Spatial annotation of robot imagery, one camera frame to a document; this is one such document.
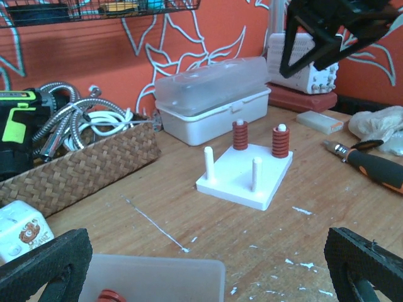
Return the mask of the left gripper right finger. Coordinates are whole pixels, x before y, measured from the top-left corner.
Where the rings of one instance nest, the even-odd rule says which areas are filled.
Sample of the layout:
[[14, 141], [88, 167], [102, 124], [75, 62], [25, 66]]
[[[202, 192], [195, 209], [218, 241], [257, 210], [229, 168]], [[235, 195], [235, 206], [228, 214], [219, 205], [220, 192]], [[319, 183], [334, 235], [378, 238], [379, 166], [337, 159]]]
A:
[[345, 228], [328, 231], [324, 256], [339, 301], [402, 301], [402, 258]]

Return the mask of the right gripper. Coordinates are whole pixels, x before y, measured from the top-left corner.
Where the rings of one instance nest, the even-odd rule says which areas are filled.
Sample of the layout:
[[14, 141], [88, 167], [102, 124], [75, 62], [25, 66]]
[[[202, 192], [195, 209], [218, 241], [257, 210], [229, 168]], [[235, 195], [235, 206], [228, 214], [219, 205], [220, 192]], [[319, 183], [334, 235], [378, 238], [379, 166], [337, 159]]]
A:
[[[384, 37], [400, 12], [390, 1], [292, 1], [287, 13], [280, 74], [290, 78], [312, 65], [323, 70]], [[343, 48], [340, 27], [355, 42]]]

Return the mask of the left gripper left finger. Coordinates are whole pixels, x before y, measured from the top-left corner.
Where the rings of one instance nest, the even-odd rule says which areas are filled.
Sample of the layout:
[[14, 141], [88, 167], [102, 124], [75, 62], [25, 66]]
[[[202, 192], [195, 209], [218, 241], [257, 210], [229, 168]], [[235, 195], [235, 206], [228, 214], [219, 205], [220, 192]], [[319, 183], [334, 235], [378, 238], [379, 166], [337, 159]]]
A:
[[78, 301], [93, 248], [85, 228], [69, 230], [1, 266], [1, 301]]

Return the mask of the orange black screwdriver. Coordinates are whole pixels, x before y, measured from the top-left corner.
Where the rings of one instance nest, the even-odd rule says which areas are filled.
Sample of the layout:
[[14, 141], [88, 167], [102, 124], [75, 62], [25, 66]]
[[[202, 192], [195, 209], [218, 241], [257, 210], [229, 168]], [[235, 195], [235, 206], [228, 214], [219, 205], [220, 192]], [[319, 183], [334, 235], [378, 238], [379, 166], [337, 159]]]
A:
[[402, 165], [335, 141], [324, 140], [323, 146], [372, 181], [402, 194]]

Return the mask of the beige work glove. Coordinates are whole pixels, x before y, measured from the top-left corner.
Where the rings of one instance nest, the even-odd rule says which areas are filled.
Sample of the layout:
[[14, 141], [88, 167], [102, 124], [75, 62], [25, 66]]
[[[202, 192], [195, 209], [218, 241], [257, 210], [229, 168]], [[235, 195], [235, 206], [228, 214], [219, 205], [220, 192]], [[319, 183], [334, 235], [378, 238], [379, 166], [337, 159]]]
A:
[[360, 139], [357, 150], [377, 148], [383, 153], [402, 156], [402, 106], [380, 111], [362, 111], [351, 117], [348, 130]]

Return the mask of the white peg board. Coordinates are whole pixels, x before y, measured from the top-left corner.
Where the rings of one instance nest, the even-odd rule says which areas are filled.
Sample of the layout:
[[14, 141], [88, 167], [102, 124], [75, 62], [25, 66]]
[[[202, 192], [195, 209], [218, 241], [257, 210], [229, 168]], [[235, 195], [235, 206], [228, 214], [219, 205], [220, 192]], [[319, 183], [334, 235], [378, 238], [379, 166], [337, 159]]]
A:
[[271, 147], [249, 143], [245, 150], [229, 147], [217, 160], [213, 148], [204, 148], [205, 173], [197, 191], [226, 201], [265, 211], [292, 164], [293, 152], [278, 159]]

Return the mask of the red large spring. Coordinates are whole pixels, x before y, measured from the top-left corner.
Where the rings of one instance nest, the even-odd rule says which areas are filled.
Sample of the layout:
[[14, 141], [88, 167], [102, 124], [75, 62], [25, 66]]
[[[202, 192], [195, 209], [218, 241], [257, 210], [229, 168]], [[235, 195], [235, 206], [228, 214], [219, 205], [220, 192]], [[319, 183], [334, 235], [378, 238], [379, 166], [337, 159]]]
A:
[[272, 130], [272, 156], [282, 159], [288, 156], [290, 130], [286, 124], [279, 124]]
[[245, 150], [248, 147], [248, 124], [243, 119], [232, 123], [232, 146], [235, 150]]

